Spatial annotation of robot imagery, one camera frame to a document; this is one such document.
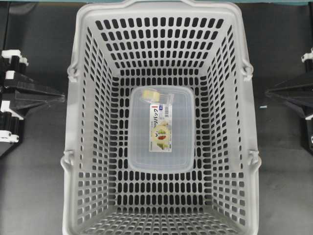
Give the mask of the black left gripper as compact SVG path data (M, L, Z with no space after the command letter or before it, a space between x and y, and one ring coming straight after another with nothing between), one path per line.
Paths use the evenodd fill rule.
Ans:
M18 143L19 127L30 109L64 102L64 95L52 87L37 82L25 74L27 58L18 49L0 52L0 141ZM17 90L40 94L15 94Z

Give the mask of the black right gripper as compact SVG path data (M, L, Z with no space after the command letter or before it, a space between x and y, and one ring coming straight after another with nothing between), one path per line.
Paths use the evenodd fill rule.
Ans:
M305 64L305 79L291 79L276 84L265 94L293 109L305 119L308 149L313 149L313 48L301 57Z

